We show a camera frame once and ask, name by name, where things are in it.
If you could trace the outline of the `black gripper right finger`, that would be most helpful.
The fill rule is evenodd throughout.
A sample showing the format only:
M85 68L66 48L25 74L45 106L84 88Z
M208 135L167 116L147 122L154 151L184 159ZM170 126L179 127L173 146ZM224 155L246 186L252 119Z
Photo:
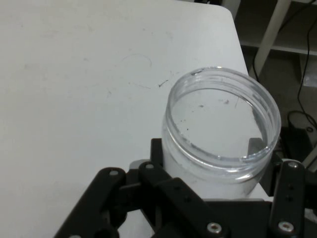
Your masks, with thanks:
M272 156L260 181L272 202L251 202L250 238L315 238L317 225L305 209L317 207L317 177L294 160Z

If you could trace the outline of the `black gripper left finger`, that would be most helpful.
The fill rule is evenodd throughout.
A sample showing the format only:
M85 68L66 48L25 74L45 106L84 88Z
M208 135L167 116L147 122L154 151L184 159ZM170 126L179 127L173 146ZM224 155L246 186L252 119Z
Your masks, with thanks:
M163 169L162 140L128 172L100 170L56 233L58 238L117 238L127 214L140 210L156 238L227 238L230 229L182 179Z

